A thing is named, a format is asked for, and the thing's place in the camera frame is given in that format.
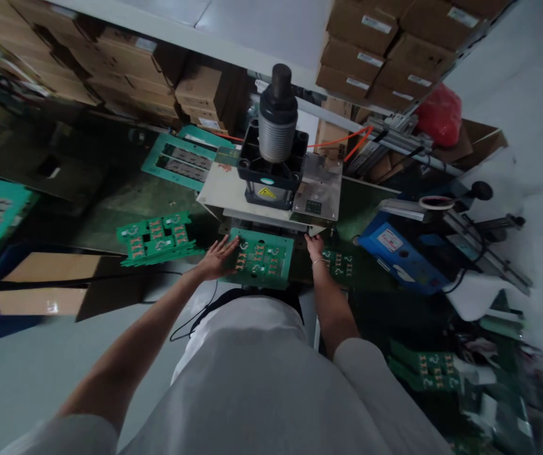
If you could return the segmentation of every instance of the white wall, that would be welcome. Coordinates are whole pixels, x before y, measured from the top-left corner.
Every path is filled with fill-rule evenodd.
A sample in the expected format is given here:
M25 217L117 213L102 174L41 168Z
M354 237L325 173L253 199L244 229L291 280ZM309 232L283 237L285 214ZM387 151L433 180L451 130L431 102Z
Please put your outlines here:
M508 211L527 219L503 250L535 287L530 298L508 298L526 314L526 340L543 349L543 1L520 0L446 84L462 98L464 118L501 128L510 144L469 178L488 179L497 196L473 211L476 221Z

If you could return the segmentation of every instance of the black knob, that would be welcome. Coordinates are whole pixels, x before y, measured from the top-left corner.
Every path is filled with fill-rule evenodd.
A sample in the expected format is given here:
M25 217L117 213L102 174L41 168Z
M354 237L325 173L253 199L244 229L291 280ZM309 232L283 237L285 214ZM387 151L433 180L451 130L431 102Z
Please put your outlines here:
M483 181L472 183L472 189L467 193L468 197L479 200L490 200L493 195L491 186Z

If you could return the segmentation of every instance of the black cable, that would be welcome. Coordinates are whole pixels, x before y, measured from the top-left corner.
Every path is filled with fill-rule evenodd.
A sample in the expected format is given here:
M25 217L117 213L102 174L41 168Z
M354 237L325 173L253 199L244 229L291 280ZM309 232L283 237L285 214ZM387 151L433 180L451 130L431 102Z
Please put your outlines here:
M177 340L180 340L181 338L185 338L185 337L188 337L190 336L193 332L192 331L189 331L189 333L185 334L185 335L181 335L180 337L177 337L177 338L173 338L175 336L175 333L179 332L183 327L185 327L186 325L188 325L190 322L192 322L197 316L200 316L200 314L206 310L211 303L213 303L213 299L215 298L215 294L217 293L217 288L219 286L219 281L215 281L215 290L213 291L213 295L212 297L210 298L210 300L208 301L208 303L204 306L204 308L202 308L198 313L194 314L185 324L183 324L182 326L180 326L177 330L175 330L172 334L170 334L170 338L169 338L169 341L172 342L172 341L177 341Z
M170 272L168 270L148 270L147 272L138 272L123 275L106 275L90 278L81 278L75 280L57 280L57 281L0 281L0 291L22 291L24 289L42 289L42 288L74 288L83 284L90 284L93 281L106 279L127 278L140 275L152 275L156 273L168 273L174 275L183 275L180 272Z

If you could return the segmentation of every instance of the blue machine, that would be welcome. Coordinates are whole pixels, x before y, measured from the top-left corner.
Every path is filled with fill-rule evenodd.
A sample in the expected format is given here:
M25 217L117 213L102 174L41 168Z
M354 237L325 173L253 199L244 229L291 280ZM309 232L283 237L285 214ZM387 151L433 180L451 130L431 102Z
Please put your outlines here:
M358 243L409 291L431 295L453 282L458 269L454 270L455 274L447 276L447 270L441 272L419 251L422 247L427 250L430 248L444 250L450 246L436 234L422 234L413 242L412 238L407 237L410 232L403 234L403 227L420 223L412 220L406 220L410 223L404 223L403 219L399 218L380 212L360 235Z

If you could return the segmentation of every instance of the white floor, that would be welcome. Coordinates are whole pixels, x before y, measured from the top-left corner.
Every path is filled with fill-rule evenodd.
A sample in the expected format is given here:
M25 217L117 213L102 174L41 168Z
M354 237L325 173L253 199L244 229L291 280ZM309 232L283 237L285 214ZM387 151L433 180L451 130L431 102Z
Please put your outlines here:
M184 272L190 266L169 264ZM156 300L176 281L175 275L152 280L144 301ZM236 285L220 282L215 298ZM212 297L215 282L203 283L179 316L175 327L191 318ZM316 325L313 292L301 297L309 342ZM73 317L53 317L44 324L0 339L0 449L48 420L93 363L129 325L149 308L134 305L78 324ZM187 333L188 324L179 334ZM165 343L160 355L136 391L120 447L133 438L169 386L187 339Z

